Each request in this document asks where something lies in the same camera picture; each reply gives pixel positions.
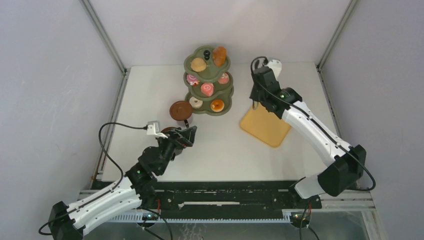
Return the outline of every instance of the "brown lid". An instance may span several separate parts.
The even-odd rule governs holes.
[[[171,118],[176,121],[187,120],[193,113],[193,107],[188,101],[176,101],[169,109]]]

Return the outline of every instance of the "white donut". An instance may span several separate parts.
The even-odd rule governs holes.
[[[203,101],[195,98],[194,96],[190,97],[188,102],[194,109],[199,109],[203,105]]]

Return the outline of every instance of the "white table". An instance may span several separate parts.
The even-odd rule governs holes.
[[[223,116],[193,114],[191,125],[198,127],[193,147],[186,148],[170,162],[159,181],[282,181],[298,180],[325,169],[318,154],[295,129],[278,148],[271,148],[240,129],[239,123],[252,106],[249,95],[253,81],[249,64],[232,64],[234,79],[232,108]],[[117,122],[145,126],[159,120],[161,128],[177,126],[169,108],[184,100],[188,89],[183,83],[182,65],[133,66],[119,110]],[[327,100],[312,62],[283,63],[279,76],[282,88],[295,89],[312,112],[336,132]],[[127,171],[148,146],[157,146],[143,130],[116,126],[109,154]],[[120,177],[107,161],[102,181]]]

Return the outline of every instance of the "yellow cutting board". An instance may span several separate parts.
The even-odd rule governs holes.
[[[292,126],[258,103],[258,107],[255,110],[250,108],[240,121],[240,128],[265,144],[278,148]]]

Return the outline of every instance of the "pink pastry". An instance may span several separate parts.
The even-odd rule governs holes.
[[[199,84],[199,80],[195,76],[187,74],[187,83],[189,83],[191,86],[196,86]]]
[[[222,76],[219,78],[218,83],[227,84],[229,80],[230,80],[230,77],[228,76],[226,72],[224,72]]]
[[[204,95],[210,97],[214,94],[214,85],[212,83],[203,83],[200,90]]]

